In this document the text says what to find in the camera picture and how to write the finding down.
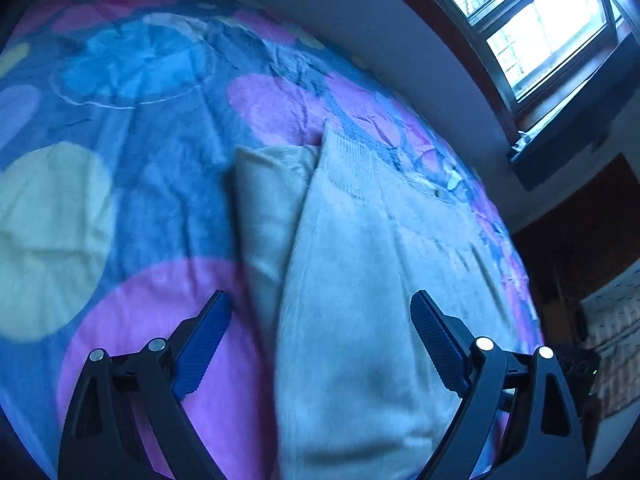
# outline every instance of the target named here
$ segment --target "bedsheet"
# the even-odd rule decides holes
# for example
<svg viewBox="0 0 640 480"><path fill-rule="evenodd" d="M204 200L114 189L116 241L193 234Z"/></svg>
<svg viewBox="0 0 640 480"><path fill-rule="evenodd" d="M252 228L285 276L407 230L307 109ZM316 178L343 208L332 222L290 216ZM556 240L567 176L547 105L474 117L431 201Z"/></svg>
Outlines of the bedsheet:
<svg viewBox="0 0 640 480"><path fill-rule="evenodd" d="M0 405L51 478L87 354L168 336L217 288L232 322L183 406L230 480L268 478L272 384L239 261L234 150L318 145L327 122L468 208L513 350L538 346L522 262L481 183L362 59L251 0L30 7L0 56Z"/></svg>

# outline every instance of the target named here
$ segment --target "clothing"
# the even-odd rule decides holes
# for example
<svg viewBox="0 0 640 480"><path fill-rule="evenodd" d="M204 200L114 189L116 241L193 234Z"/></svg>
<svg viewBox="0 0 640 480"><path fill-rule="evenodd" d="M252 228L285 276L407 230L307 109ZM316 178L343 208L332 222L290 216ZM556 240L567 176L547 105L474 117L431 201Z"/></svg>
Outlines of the clothing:
<svg viewBox="0 0 640 480"><path fill-rule="evenodd" d="M460 402L412 325L411 296L424 288L473 334L516 344L479 228L427 181L331 128L320 152L268 150L238 153L238 196L241 235L260 225L242 256L274 342L282 479L406 480ZM294 196L281 200L286 189Z"/></svg>

